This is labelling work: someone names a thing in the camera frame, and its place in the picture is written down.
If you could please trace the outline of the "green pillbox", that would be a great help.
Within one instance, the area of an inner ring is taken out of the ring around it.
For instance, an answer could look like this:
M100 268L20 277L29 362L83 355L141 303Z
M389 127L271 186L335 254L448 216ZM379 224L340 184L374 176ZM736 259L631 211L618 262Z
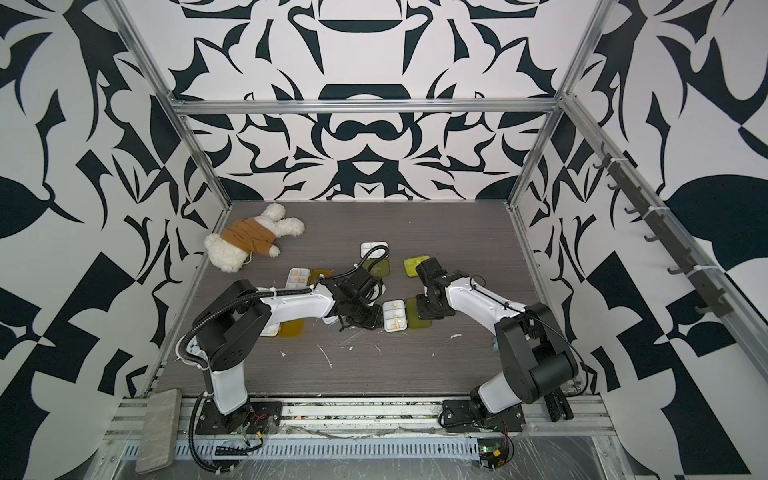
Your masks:
M390 274L389 245L387 242L363 242L360 245L363 267L374 277L385 278Z
M417 267L428 259L428 255L406 258L403 261L406 276L408 278L416 278L418 276Z
M390 300L382 305L383 328L387 333L403 332L407 329L426 329L432 325L431 320L419 316L417 300Z

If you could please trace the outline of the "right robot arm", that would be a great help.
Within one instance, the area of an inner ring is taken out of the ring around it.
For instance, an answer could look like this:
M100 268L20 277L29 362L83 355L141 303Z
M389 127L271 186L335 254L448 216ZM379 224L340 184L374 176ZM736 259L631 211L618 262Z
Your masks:
M416 272L424 286L416 297L421 318L439 320L463 313L495 336L501 372L471 391L475 418L541 398L552 419L572 417L563 386L577 378L579 365L548 306L506 299L464 272L448 272L435 258L421 262Z

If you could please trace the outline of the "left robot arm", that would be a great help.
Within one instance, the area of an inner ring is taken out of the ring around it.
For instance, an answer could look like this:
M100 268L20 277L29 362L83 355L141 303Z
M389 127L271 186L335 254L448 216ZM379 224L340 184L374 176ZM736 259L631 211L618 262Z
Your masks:
M175 346L177 358L204 373L205 395L230 416L249 402L244 362L263 330L295 320L336 317L345 325L375 330L383 326L382 279L363 266L319 278L301 288L256 288L234 282L194 321Z

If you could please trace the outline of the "clear lid pillbox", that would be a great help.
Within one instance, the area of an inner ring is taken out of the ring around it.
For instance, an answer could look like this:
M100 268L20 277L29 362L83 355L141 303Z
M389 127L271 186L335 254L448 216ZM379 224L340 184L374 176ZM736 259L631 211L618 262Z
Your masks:
M353 340L363 332L362 328L349 324L340 316L325 317L322 321L326 325L331 339L340 346L351 346Z

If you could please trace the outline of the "yellow pillbox far left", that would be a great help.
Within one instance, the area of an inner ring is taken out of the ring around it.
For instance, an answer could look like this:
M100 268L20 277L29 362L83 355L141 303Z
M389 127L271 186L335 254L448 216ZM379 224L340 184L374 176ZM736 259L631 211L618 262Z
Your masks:
M286 279L286 289L301 289L313 284L319 278L332 275L328 269L291 268Z

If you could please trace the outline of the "yellow pillbox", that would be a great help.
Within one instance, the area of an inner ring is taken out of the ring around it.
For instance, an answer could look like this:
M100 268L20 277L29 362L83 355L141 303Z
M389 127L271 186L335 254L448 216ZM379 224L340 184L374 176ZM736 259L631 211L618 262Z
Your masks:
M328 269L291 268L286 279L286 289L301 289L313 284L319 278L332 275Z
M305 321L303 319L283 322L280 324L274 324L265 327L260 336L261 337L282 337L282 338L294 338L302 334Z

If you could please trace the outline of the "yellow pillbox near left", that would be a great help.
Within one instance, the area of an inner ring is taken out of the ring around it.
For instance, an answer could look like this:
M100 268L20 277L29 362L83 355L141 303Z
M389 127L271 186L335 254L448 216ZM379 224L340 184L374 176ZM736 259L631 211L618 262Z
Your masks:
M283 322L280 324L274 324L265 327L260 336L261 337L282 337L282 338L294 338L302 334L305 321L303 319Z

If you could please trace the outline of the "white plush bunny toy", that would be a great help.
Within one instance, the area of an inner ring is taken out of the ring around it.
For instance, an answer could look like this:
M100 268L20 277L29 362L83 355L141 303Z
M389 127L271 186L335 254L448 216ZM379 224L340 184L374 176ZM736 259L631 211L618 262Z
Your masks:
M209 234L204 246L213 266L224 273L237 273L254 255L279 257L276 241L304 232L302 220L287 217L283 205L271 203L257 216L236 220L221 233Z

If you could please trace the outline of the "green circuit board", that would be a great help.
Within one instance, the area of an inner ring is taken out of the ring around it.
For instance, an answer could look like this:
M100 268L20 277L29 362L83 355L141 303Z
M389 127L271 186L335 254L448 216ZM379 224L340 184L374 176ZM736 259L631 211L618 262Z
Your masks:
M515 455L515 445L508 438L481 439L478 447L480 466L491 471L504 467Z

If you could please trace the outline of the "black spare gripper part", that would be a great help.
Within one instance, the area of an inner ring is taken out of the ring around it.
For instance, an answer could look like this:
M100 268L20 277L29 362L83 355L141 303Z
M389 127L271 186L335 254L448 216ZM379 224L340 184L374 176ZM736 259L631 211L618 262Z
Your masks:
M549 418L552 422L560 420L572 420L574 418L573 410L568 401L568 397L561 388L556 388L544 396L545 405Z

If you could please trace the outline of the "grey sponge block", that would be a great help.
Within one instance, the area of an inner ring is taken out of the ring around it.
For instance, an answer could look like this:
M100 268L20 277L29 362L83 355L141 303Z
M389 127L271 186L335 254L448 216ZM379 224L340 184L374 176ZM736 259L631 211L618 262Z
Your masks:
M137 474L153 473L173 464L181 399L177 389L156 393L148 399L135 466Z

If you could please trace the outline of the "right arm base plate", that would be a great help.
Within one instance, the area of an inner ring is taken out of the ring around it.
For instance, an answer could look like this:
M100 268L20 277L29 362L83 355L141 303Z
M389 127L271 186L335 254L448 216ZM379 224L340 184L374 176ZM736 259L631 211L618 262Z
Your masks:
M437 421L449 433L519 433L523 431L525 417L520 405L492 414L474 400L444 400Z

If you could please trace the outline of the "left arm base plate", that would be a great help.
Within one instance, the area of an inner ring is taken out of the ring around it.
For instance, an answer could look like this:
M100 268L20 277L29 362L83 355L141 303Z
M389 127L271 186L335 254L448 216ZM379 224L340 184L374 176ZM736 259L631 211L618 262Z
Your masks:
M280 401L257 401L224 415L212 400L206 400L194 432L197 435L224 435L244 428L248 434L270 433L280 426L282 409Z

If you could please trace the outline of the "wall hook rack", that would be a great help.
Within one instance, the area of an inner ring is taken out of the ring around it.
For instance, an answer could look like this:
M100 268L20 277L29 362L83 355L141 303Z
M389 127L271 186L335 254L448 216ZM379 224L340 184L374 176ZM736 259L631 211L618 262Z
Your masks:
M621 191L632 205L626 208L628 215L640 218L652 231L644 237L646 242L659 242L674 262L667 272L673 276L684 276L704 302L696 311L712 313L723 318L734 312L727 297L723 282L715 279L717 267L704 259L704 254L694 246L689 234L676 219L672 210L660 200L648 183L634 168L629 159L616 158L603 153L595 168L604 170L613 179L611 190Z

